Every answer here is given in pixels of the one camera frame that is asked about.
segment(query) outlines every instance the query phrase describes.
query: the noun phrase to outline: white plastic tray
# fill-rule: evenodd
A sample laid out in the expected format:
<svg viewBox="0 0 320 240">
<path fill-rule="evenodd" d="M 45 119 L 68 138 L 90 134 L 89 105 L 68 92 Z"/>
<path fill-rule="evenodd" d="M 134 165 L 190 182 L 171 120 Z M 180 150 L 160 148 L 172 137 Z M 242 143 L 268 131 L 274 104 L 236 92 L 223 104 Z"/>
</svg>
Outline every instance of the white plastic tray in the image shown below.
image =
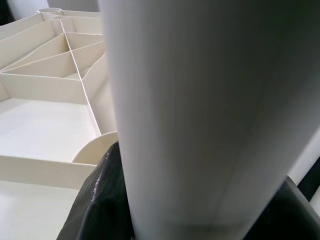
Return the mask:
<svg viewBox="0 0 320 240">
<path fill-rule="evenodd" d="M 117 141 L 97 12 L 41 9 L 0 27 L 0 239 L 56 239 Z"/>
</svg>

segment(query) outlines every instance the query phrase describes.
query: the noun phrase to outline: white cardboard tube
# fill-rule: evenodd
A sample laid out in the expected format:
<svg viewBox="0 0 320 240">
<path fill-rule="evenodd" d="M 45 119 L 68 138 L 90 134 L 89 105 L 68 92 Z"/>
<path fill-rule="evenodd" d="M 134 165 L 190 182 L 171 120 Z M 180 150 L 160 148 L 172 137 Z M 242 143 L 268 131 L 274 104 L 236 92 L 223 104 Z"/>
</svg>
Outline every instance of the white cardboard tube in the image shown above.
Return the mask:
<svg viewBox="0 0 320 240">
<path fill-rule="evenodd" d="M 318 129 L 320 21 L 294 4 L 100 1 L 138 240 L 242 239 Z"/>
</svg>

